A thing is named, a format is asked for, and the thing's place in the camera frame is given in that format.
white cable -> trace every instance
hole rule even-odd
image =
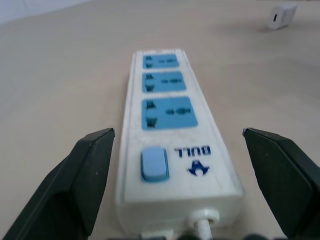
[[[201,240],[213,239],[208,219],[200,219],[195,224],[198,236]]]

tabletop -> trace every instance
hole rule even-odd
[[[181,48],[247,191],[215,235],[281,237],[242,130],[290,138],[319,166],[320,3],[297,2],[269,31],[279,1],[96,0],[0,26],[0,236],[78,139],[115,129],[109,175],[90,240],[124,235],[114,193],[132,54]]]

power strip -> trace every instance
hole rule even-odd
[[[129,235],[229,225],[245,197],[184,51],[137,51],[126,96],[116,185]]]

blue outlet socket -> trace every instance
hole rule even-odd
[[[142,129],[146,131],[191,128],[198,121],[186,96],[142,101]]]
[[[184,77],[180,71],[144,73],[142,81],[144,93],[186,90]]]
[[[177,67],[179,67],[179,62],[175,54],[143,56],[144,69],[163,69],[163,68],[177,68]]]

blue switch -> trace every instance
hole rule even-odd
[[[169,179],[167,152],[160,146],[147,147],[141,154],[141,179],[156,183]]]

